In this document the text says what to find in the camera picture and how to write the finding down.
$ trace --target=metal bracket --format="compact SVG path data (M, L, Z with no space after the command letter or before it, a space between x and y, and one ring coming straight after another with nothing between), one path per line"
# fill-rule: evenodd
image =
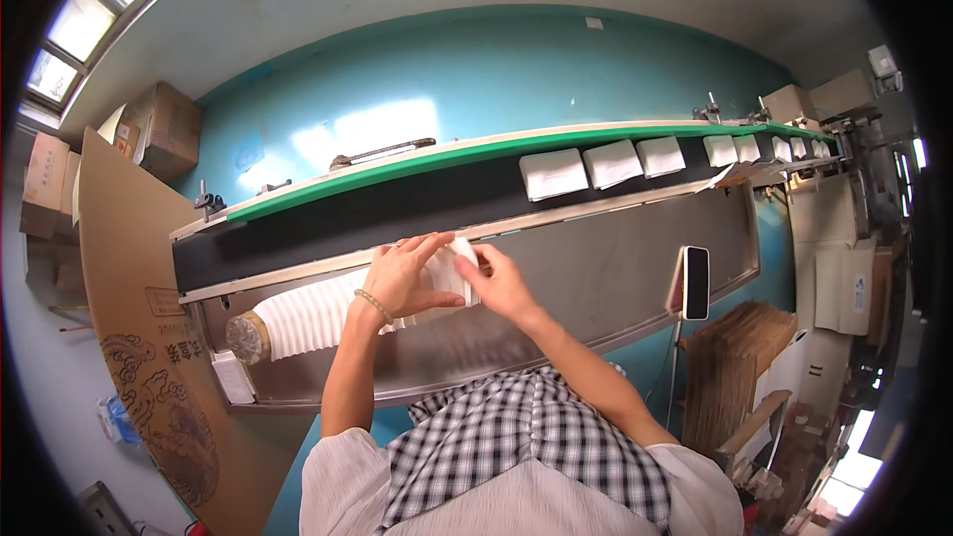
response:
M208 222L208 216L218 213L222 209L225 209L227 205L222 201L221 195L212 195L205 191L205 180L198 182L198 197L192 201L193 209L202 210L202 218Z
M692 109L692 120L694 121L710 121L709 116L714 115L716 124L721 124L721 108L717 103L715 103L715 96L712 95L712 92L708 92L708 105L704 108L694 108Z
M764 98L757 96L757 103L761 105L761 110L752 111L748 115L748 125L761 125L771 120L771 111L764 105Z

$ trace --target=plaid shirt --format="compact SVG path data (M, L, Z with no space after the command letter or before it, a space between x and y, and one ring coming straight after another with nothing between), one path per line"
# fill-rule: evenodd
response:
M377 534L530 459L668 531L661 467L552 366L441 391L411 405L410 415L413 428L387 445L391 487Z

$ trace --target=window frame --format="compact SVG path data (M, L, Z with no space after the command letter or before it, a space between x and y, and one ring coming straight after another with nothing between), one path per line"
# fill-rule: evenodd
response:
M37 108L45 114L54 116L57 120L62 120L65 117L66 113L69 111L73 102L76 99L76 96L79 95L79 91L82 88L84 82L89 77L89 74L95 69L102 57L109 52L110 48L132 25L139 15L149 8L149 6L156 0L133 0L132 2L125 3L124 0L99 0L103 6L109 9L115 19L113 19L113 24L106 30L106 33L103 34L102 38L96 42L95 47L89 53L89 56L86 57L84 61L80 61L77 57L68 53L61 46L56 44L56 42L50 40L47 35L43 36L43 40L40 43L36 51L36 56L33 60L33 65L35 66L36 58L39 57L40 50L46 50L54 58L59 59L66 65L70 66L76 71L76 75L73 77L72 81L67 86L63 97L60 100L54 100L53 98L33 89L26 83L24 88L26 89L26 96L24 97L24 102L30 105L33 108Z

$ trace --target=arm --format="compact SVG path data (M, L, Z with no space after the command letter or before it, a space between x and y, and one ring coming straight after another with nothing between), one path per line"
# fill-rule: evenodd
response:
M425 290L420 270L438 248L454 238L453 232L436 232L379 246L375 251L364 291L398 319L434 306L460 306L463 297L453 292ZM371 429L374 416L374 357L384 315L374 304L355 297L348 307L335 361L331 363L321 398L321 437L338 435L348 428Z
M490 244L474 251L492 268L489 277L464 257L460 274L470 281L487 307L532 339L576 394L641 447L678 443L652 418L635 387L602 357L574 339L539 306L519 275L516 264Z

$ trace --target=bracelet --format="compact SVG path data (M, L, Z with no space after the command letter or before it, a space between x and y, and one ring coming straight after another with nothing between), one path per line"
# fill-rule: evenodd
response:
M391 313L387 312L387 309L384 308L380 303L378 303L373 296L371 296L370 294L368 294L367 292L365 292L364 290L360 288L354 291L354 295L362 296L365 299L367 299L368 303L374 304L377 307L377 310L379 310L381 314L384 315L384 320L387 322L386 325L392 326L394 324L394 317L391 317Z

